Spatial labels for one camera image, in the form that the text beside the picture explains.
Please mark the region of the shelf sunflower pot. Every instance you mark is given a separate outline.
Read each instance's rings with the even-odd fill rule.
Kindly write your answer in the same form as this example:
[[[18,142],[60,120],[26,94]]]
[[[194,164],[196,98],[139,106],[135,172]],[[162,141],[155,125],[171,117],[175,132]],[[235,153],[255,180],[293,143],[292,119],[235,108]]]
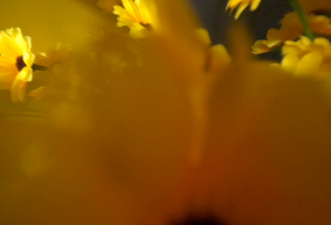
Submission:
[[[0,225],[331,225],[331,1],[0,1]]]

